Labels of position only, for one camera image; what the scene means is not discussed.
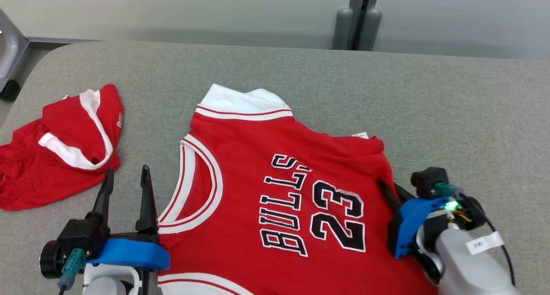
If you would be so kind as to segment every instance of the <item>gray cushion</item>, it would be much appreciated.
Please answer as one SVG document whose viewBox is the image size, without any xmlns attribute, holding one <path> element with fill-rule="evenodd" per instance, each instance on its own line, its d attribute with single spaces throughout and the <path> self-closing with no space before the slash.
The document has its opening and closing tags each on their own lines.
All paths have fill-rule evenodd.
<svg viewBox="0 0 550 295">
<path fill-rule="evenodd" d="M 542 61 L 374 52 L 77 44 L 54 50 L 35 68 L 0 142 L 39 118 L 44 105 L 115 84 L 125 113 L 109 224 L 113 232 L 132 231 L 141 166 L 151 168 L 162 212 L 177 181 L 178 142 L 210 85 L 265 88 L 311 129 L 377 135 L 395 181 L 407 188 L 411 172 L 445 167 L 452 183 L 479 199 L 501 232 L 520 291 L 542 295 L 550 293 L 549 67 Z M 84 217 L 97 191 L 39 209 L 0 211 L 0 293 L 56 294 L 56 282 L 39 273 L 39 254 L 67 220 Z M 498 249 L 493 254 L 505 264 Z M 153 280 L 151 289 L 159 293 Z"/>
</svg>

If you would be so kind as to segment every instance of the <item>blue bracket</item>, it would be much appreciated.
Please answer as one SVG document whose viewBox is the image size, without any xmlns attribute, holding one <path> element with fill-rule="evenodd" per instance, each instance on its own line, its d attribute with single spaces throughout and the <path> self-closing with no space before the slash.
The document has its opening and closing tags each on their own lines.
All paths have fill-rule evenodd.
<svg viewBox="0 0 550 295">
<path fill-rule="evenodd" d="M 109 239 L 101 256 L 86 263 L 164 270 L 170 266 L 170 254 L 152 242 Z"/>
<path fill-rule="evenodd" d="M 395 245 L 394 257 L 400 258 L 409 254 L 409 244 L 415 240 L 416 232 L 428 215 L 443 207 L 449 200 L 448 197 L 436 199 L 414 198 L 406 201 L 400 208 L 399 214 L 403 219 L 397 233 L 397 244 Z"/>
</svg>

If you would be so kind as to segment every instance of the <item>teal connector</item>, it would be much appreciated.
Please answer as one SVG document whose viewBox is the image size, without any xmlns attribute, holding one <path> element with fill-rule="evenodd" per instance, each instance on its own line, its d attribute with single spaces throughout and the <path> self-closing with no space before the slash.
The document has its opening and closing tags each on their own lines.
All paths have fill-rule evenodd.
<svg viewBox="0 0 550 295">
<path fill-rule="evenodd" d="M 436 192 L 436 195 L 440 197 L 451 197 L 454 194 L 454 191 L 456 190 L 456 187 L 452 184 L 448 183 L 436 183 L 434 185 L 434 191 Z"/>
<path fill-rule="evenodd" d="M 71 254 L 69 255 L 69 258 L 67 259 L 67 262 L 65 262 L 65 266 L 63 266 L 63 269 L 61 272 L 63 275 L 68 276 L 76 276 L 78 274 L 78 271 L 84 267 L 84 264 L 86 263 L 86 252 L 82 249 L 74 249 Z"/>
</svg>

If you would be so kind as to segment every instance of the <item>red basketball jersey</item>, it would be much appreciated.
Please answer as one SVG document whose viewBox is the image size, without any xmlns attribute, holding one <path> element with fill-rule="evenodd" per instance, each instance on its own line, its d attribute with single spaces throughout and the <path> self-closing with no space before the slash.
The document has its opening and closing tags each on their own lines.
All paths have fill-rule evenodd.
<svg viewBox="0 0 550 295">
<path fill-rule="evenodd" d="M 376 137 L 314 132 L 273 93 L 215 84 L 180 148 L 159 218 L 165 295 L 436 294 L 387 249 L 376 181 L 393 178 Z"/>
</svg>

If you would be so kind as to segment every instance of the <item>white trim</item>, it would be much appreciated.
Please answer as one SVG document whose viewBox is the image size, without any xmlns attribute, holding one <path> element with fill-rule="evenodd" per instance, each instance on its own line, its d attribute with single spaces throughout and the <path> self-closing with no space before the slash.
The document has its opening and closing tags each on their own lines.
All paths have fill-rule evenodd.
<svg viewBox="0 0 550 295">
<path fill-rule="evenodd" d="M 179 219 L 177 221 L 159 223 L 159 234 L 173 234 L 191 230 L 201 223 L 203 223 L 208 217 L 214 213 L 218 208 L 220 201 L 222 199 L 223 192 L 223 180 L 222 173 L 218 162 L 216 162 L 214 156 L 208 150 L 204 144 L 199 142 L 198 139 L 188 134 L 181 141 L 186 147 L 188 146 L 195 154 L 198 154 L 200 158 L 206 163 L 208 169 L 210 170 L 210 176 L 212 180 L 212 190 L 208 199 L 202 205 L 200 209 L 195 211 L 192 215 L 185 217 L 184 219 Z M 177 202 L 185 203 L 186 198 L 178 197 Z"/>
<path fill-rule="evenodd" d="M 179 146 L 179 177 L 177 184 L 167 207 L 159 217 L 159 222 L 173 222 L 183 209 L 185 201 L 191 192 L 193 178 L 195 177 L 195 152 L 180 143 Z"/>
<path fill-rule="evenodd" d="M 165 281 L 171 281 L 171 280 L 195 280 L 195 281 L 174 281 L 171 283 L 165 283 Z M 165 292 L 165 289 L 166 289 L 168 291 L 168 294 L 172 294 L 172 293 L 189 294 L 186 292 L 187 285 L 192 287 L 197 287 L 197 286 L 205 287 L 206 285 L 208 285 L 208 289 L 215 289 L 216 291 L 219 291 L 222 294 L 233 295 L 232 293 L 224 289 L 217 288 L 216 285 L 218 285 L 220 287 L 229 289 L 232 292 L 237 293 L 238 295 L 254 295 L 244 287 L 241 287 L 240 285 L 228 279 L 224 279 L 216 275 L 204 274 L 202 272 L 186 272 L 184 274 L 171 274 L 171 275 L 163 275 L 163 276 L 159 275 L 158 286 L 162 289 L 163 293 Z"/>
<path fill-rule="evenodd" d="M 281 108 L 290 109 L 283 99 L 265 89 L 242 93 L 217 84 L 212 84 L 201 105 L 230 113 L 265 113 Z"/>
<path fill-rule="evenodd" d="M 59 138 L 51 133 L 44 134 L 38 143 L 40 146 L 46 147 L 57 154 L 57 156 L 59 156 L 63 162 L 69 164 L 69 166 L 81 168 L 83 170 L 96 170 L 104 166 L 113 154 L 113 145 L 110 143 L 110 139 L 107 133 L 105 133 L 103 125 L 98 118 L 98 108 L 101 104 L 100 90 L 86 90 L 86 92 L 80 94 L 79 100 L 80 105 L 86 110 L 90 119 L 94 121 L 101 134 L 105 146 L 105 158 L 99 163 L 93 164 L 82 154 L 79 148 L 65 145 Z"/>
<path fill-rule="evenodd" d="M 271 119 L 277 119 L 282 117 L 293 117 L 292 111 L 290 109 L 277 109 L 268 113 L 224 113 L 213 111 L 213 109 L 205 109 L 204 105 L 199 104 L 199 107 L 196 108 L 195 112 L 205 115 L 206 117 L 211 117 L 215 119 L 240 119 L 248 121 L 265 121 Z"/>
</svg>

